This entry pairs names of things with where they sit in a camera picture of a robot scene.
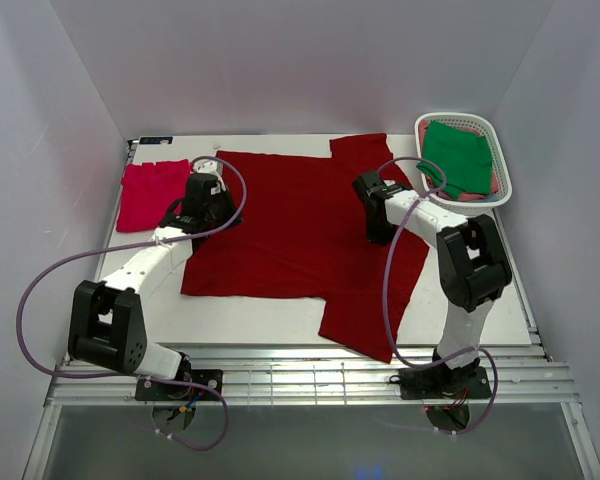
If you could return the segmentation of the dark red t shirt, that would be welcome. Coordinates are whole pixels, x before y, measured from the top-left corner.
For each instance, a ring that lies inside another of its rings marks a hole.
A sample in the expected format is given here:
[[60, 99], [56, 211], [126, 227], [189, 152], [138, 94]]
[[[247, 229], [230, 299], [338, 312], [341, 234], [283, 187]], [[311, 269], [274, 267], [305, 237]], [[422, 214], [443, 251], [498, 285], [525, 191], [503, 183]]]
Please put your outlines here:
[[[328, 158], [220, 151], [233, 169], [232, 193], [247, 191], [242, 223], [212, 236], [187, 261], [187, 296], [321, 298], [318, 333], [362, 355], [392, 358], [382, 314], [388, 249], [370, 243], [362, 203], [351, 186], [392, 159], [383, 134], [330, 141]], [[391, 330], [397, 333], [429, 248], [401, 235], [389, 285]]]

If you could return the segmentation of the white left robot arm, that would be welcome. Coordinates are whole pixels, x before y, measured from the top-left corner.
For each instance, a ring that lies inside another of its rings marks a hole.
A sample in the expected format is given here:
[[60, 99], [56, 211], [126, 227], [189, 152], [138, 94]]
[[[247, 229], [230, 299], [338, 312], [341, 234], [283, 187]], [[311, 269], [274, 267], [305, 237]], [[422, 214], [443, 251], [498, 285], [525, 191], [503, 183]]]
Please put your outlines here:
[[170, 399], [185, 397], [192, 376], [183, 356], [148, 339], [143, 302], [191, 258], [212, 231], [239, 224], [241, 216], [220, 173], [205, 162], [189, 175], [147, 247], [99, 282], [84, 281], [73, 296], [68, 353], [71, 358], [120, 374], [157, 378]]

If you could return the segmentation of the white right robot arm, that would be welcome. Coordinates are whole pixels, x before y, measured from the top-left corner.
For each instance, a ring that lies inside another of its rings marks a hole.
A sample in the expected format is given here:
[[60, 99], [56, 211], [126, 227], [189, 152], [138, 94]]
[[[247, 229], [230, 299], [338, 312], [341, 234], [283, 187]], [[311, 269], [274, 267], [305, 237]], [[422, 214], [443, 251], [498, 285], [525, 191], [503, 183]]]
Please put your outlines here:
[[[367, 239], [389, 247], [383, 272], [382, 314], [392, 355], [414, 369], [435, 368], [434, 390], [454, 397], [468, 384], [467, 367], [478, 358], [486, 318], [512, 281], [512, 269], [495, 221], [486, 214], [453, 213], [401, 184], [387, 184], [378, 172], [359, 175], [352, 187], [365, 211]], [[398, 353], [391, 330], [389, 284], [393, 257], [404, 231], [437, 252], [438, 277], [448, 301], [438, 358], [418, 366]]]

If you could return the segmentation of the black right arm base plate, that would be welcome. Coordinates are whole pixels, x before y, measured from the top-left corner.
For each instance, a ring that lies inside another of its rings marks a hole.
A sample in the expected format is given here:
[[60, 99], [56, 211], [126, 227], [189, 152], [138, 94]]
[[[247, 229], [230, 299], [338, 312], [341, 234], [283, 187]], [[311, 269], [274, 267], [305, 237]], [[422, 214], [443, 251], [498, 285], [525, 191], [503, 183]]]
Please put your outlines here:
[[478, 360], [456, 369], [445, 364], [424, 370], [399, 369], [388, 383], [399, 387], [403, 400], [488, 399], [492, 394], [486, 369]]

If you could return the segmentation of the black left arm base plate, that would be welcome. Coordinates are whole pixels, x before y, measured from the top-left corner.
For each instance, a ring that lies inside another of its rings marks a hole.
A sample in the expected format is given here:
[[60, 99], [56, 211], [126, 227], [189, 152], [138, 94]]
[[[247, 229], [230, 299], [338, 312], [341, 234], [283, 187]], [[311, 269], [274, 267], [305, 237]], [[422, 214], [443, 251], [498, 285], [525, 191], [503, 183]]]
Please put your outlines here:
[[220, 369], [194, 369], [176, 379], [175, 384], [140, 378], [134, 399], [142, 402], [216, 401], [222, 394], [223, 380], [224, 372]]

